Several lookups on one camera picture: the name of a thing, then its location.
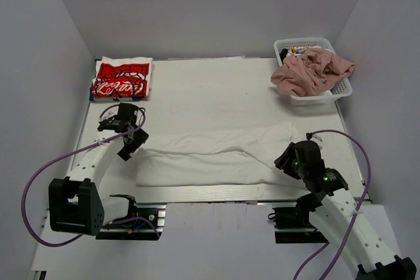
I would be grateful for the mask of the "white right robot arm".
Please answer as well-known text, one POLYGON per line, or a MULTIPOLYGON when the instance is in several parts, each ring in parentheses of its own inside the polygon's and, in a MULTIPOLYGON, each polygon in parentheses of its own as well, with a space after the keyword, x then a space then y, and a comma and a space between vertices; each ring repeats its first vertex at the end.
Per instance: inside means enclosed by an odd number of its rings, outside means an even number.
POLYGON ((356 279, 415 278, 413 261, 400 258, 387 246, 357 207, 345 179, 325 166, 317 143, 290 143, 274 164, 302 180, 309 191, 296 201, 298 222, 310 224, 336 247, 356 279))

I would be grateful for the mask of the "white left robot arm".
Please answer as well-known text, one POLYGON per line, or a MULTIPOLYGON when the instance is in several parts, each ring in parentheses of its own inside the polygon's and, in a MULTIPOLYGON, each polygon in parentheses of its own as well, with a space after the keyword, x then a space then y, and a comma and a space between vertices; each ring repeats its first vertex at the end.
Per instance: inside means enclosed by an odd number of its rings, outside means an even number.
POLYGON ((53 231, 97 235, 115 220, 129 218, 135 198, 114 194, 100 196, 98 189, 112 161, 128 161, 149 135, 142 129, 146 110, 121 103, 117 113, 102 118, 95 141, 84 150, 79 163, 63 179, 49 184, 49 217, 53 231))

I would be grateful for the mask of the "white t-shirt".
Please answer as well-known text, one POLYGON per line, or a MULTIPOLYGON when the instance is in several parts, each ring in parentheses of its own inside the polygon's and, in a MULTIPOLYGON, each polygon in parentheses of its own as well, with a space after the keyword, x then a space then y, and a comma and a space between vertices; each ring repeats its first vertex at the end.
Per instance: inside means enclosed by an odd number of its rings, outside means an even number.
POLYGON ((300 138, 290 122, 153 136, 137 152, 136 183, 143 187, 287 186, 289 179, 274 161, 300 138))

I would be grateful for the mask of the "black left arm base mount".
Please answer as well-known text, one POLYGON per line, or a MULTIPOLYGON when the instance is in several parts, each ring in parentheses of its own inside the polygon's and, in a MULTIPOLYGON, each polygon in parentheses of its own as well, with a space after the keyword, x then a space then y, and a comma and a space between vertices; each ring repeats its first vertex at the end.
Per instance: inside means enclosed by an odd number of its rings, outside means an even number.
POLYGON ((157 241, 163 232, 166 205, 138 204, 132 217, 142 217, 143 220, 131 220, 122 224, 107 224, 102 227, 97 240, 113 241, 157 241))

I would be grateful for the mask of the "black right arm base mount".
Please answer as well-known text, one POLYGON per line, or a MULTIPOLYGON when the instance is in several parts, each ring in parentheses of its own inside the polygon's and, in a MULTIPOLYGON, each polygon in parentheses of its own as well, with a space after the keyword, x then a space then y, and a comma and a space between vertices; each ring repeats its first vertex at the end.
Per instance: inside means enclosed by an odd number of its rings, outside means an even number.
POLYGON ((267 216, 274 224, 276 244, 320 244, 326 238, 293 207, 276 207, 267 216))

